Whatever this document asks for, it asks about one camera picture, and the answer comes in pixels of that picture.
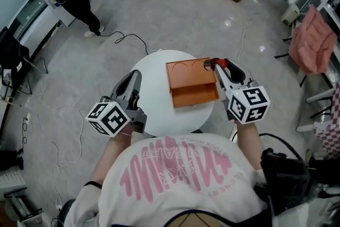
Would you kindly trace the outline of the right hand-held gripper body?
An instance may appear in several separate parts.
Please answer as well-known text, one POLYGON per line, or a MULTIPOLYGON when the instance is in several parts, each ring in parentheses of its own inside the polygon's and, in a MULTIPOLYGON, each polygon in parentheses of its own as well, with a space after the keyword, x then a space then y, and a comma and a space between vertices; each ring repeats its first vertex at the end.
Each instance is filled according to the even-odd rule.
POLYGON ((263 86, 250 79, 247 84, 231 84, 220 80, 226 98, 222 101, 229 120, 249 124, 262 120, 270 107, 270 99, 263 86))

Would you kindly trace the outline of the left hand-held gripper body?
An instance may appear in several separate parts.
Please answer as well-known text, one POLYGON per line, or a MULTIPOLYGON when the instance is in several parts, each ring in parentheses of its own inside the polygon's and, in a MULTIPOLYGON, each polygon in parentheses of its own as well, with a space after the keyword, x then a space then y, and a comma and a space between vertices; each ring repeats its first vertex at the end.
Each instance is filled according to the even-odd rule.
POLYGON ((99 133, 115 137, 130 124, 133 130, 144 133, 147 116, 138 106, 139 95, 103 96, 86 116, 88 123, 99 133))

